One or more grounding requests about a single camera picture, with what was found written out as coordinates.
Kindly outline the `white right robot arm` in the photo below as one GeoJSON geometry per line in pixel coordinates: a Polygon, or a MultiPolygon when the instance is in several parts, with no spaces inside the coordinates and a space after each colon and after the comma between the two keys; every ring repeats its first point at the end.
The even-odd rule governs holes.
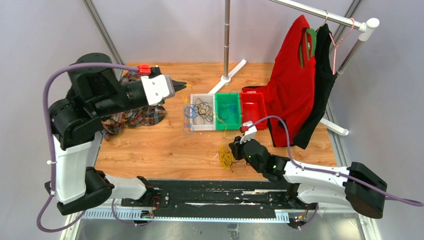
{"type": "Polygon", "coordinates": [[[294,209],[303,204],[334,204],[350,207],[373,219],[383,217],[387,183],[360,162],[348,167],[328,167],[271,154],[257,140],[229,143],[236,160],[245,160],[270,182],[287,183],[286,203],[294,209]]]}

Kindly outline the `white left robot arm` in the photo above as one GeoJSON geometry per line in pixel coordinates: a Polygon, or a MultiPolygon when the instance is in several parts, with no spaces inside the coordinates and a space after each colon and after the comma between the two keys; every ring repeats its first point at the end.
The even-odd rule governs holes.
{"type": "Polygon", "coordinates": [[[45,188],[66,216],[111,199],[131,199],[140,206],[154,202],[154,187],[142,176],[115,177],[88,163],[97,159],[96,135],[114,114],[152,107],[186,88],[159,67],[114,64],[100,52],[81,56],[55,72],[43,91],[43,110],[52,165],[45,188]]]}

